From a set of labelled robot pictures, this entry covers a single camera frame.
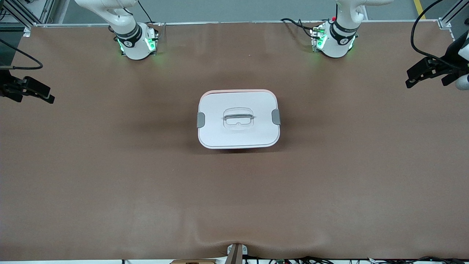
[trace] white container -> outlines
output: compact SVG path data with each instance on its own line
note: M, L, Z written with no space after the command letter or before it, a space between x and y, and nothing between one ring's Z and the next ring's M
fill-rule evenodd
M206 148L264 148L280 137L277 98L268 90L206 92L199 102L197 128Z

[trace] brown tablecloth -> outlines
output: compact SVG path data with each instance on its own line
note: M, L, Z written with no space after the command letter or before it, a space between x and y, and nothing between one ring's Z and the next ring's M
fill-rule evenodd
M0 100L1 260L200 258L242 242L272 258L469 258L469 92L412 89L412 23L363 23L340 59L281 23L168 26L158 55L107 28L34 28L20 48L52 88ZM436 23L416 44L442 55ZM16 65L33 65L17 54ZM270 148L205 149L200 97L268 89Z

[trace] cable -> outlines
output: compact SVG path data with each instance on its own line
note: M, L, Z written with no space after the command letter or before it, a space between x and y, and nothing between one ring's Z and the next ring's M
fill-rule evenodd
M306 257L302 257L300 258L301 261L303 261L303 263L311 263L310 261L314 261L313 264L334 264L332 261L328 260L328 259L325 259L325 258L320 258L320 257L314 257L314 256L306 256Z
M5 44L5 45L7 45L8 47L14 49L15 51L17 51L17 52L19 52L19 53L25 55L26 57L32 59L32 60L35 61L37 64L39 64L39 66L36 66L36 67L16 67L16 66L12 66L12 69L14 69L14 70L38 70L38 69L40 69L40 68L43 67L43 64L42 64L40 61L38 61L37 59L33 58L31 55L27 54L26 52L24 52L24 51L22 51L22 50L20 50L20 49L18 49L18 48L16 48L16 47L14 47L14 46L8 44L7 42L5 42L5 41L2 40L2 39L0 39L0 42L3 43L3 44Z
M384 261L376 262L376 264L413 264L417 261L436 261L436 262L444 262L446 264L453 264L454 263L452 261L448 261L446 259L439 258L439 257L424 256L424 257L421 257L419 259L412 260L412 261L406 261L406 260L402 260L402 259L400 259L400 260L384 260Z
M147 18L150 20L149 22L147 23L155 23L151 18L150 18L150 15L148 15L147 11L145 10L145 8L142 6L142 3L140 3L140 0L137 1L138 2L138 5L142 8L142 10L145 12L145 15L147 15Z
M125 11L127 14L131 15L131 16L134 15L134 14L132 14L130 11L128 11L127 8L124 8L124 11Z
M6 15L8 15L6 10L0 10L0 21L3 20Z
M452 65L451 63L448 63L446 62L445 60L441 59L441 58L438 58L437 56L435 55L432 55L430 53L427 53L427 52L424 52L424 51L421 51L420 49L418 49L415 44L414 44L414 33L415 33L415 28L417 27L417 23L420 21L420 19L422 18L422 16L425 15L425 13L430 10L432 7L434 7L435 5L437 5L438 3L440 3L441 1L443 0L436 0L435 2L433 2L431 5L429 5L427 8L425 8L425 10L417 17L417 19L415 20L414 22L414 25L412 26L412 31L410 32L410 45L412 46L412 48L417 51L418 53L422 54L422 55L425 55L427 57L430 57L432 59L435 59L441 63L444 63L446 64L447 66L453 68L453 69L458 69L458 70L462 70L461 68L455 66L455 65Z
M308 37L312 38L312 39L320 39L320 37L316 37L316 36L311 36L307 31L306 31L306 28L303 26L303 23L301 22L301 19L298 19L298 23L300 23L301 27L303 28L303 31L306 35L308 35Z
M319 37L311 36L311 34L309 34L309 33L306 31L306 30L312 30L313 28L305 27L305 26L303 25L303 22L301 22L301 19L298 19L298 23L295 22L295 21L293 21L293 20L290 19L290 18L283 18L283 19L280 19L280 21L283 21L283 22L285 22L285 21L290 21L290 22L293 23L295 26L303 28L304 33L305 33L306 35L308 35L308 37L310 37L310 38L312 38L312 39L319 39Z
M290 19L290 18L283 18L283 19L280 19L280 21L290 21L291 23L293 23L295 26L297 27L302 27L299 23L297 23L296 21L294 21L293 19ZM307 30L312 30L313 28L310 28L310 27L304 27L305 29Z

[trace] yellow floor line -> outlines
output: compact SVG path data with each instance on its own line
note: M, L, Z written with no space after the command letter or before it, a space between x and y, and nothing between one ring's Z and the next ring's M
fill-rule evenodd
M420 15L424 9L422 8L422 3L420 0L414 0L415 8L417 8L417 13Z

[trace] green led light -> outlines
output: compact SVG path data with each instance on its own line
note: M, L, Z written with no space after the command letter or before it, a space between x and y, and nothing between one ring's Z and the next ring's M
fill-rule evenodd
M153 41L152 39L147 39L147 38L145 38L145 40L146 40L148 49L151 51L155 50L155 41Z
M353 37L352 41L350 42L350 46L348 46L348 49L351 49L353 47L354 40L355 40L355 37Z
M120 41L119 39L117 39L117 43L119 43L119 46L121 47L121 51L122 51L122 52L125 52L125 51L124 51L124 48L122 47L122 43L121 43L121 41Z
M324 43L327 40L327 35L324 34L319 40L318 40L318 48L324 48Z

